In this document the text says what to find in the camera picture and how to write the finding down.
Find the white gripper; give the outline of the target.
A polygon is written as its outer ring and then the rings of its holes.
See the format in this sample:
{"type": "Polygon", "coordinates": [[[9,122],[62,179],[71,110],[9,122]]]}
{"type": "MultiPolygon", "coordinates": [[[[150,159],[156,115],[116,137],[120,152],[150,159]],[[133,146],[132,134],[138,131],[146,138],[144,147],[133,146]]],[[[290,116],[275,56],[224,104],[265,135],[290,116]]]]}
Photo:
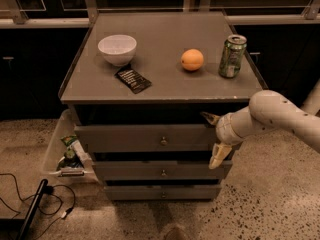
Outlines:
{"type": "Polygon", "coordinates": [[[210,125],[216,126],[216,136],[221,142],[214,144],[212,156],[209,161],[209,168],[216,169],[232,151],[231,146],[241,143],[243,138],[233,129],[232,113],[228,113],[221,118],[218,115],[208,112],[201,112],[201,115],[210,125]]]}

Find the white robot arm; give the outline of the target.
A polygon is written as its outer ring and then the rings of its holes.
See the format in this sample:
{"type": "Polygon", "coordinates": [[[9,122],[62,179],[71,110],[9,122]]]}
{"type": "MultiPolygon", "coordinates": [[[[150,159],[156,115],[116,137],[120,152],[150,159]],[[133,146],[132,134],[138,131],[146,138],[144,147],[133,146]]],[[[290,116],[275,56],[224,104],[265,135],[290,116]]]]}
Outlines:
{"type": "Polygon", "coordinates": [[[272,90],[255,93],[249,105],[223,116],[202,112],[215,127],[218,142],[213,145],[208,167],[216,169],[247,137],[282,129],[293,133],[309,147],[320,152],[320,118],[312,115],[272,90]]]}

